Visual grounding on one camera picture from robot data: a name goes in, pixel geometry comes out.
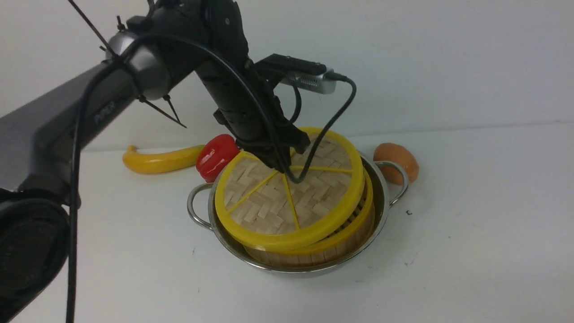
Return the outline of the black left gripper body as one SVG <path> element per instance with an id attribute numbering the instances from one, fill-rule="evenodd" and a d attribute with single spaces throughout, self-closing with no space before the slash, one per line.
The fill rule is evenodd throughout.
<path id="1" fill-rule="evenodd" d="M 274 94 L 275 84 L 266 79 L 266 72 L 261 74 L 250 59 L 237 66 L 236 71 L 260 100 L 261 109 L 242 83 L 221 63 L 207 61 L 196 69 L 217 104 L 214 113 L 217 122 L 233 134 L 238 147 L 256 156 L 265 166 L 283 173 L 285 170 L 278 157 L 284 157 L 290 166 L 291 149 L 304 153 L 310 146 L 310 139 L 283 114 L 279 98 Z"/>

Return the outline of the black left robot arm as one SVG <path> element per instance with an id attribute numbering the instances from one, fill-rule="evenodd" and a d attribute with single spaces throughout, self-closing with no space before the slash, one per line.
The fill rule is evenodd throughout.
<path id="1" fill-rule="evenodd" d="M 1 119 L 1 321 L 12 321 L 68 264 L 76 299 L 80 153 L 132 102 L 149 106 L 195 73 L 214 117 L 243 150 L 285 172 L 309 137 L 288 121 L 248 55 L 233 0 L 149 1 L 118 26 L 106 59 Z"/>

